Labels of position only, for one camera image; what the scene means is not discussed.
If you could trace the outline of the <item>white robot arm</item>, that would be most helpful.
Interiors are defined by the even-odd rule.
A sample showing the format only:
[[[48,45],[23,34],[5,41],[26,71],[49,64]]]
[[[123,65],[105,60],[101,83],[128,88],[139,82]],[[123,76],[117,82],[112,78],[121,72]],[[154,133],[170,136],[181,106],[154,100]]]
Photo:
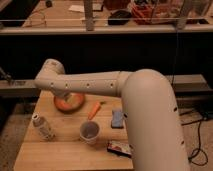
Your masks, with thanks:
[[[160,72],[67,75],[63,64],[48,59],[34,83],[61,98],[70,92],[119,97],[134,170],[190,171],[174,90]]]

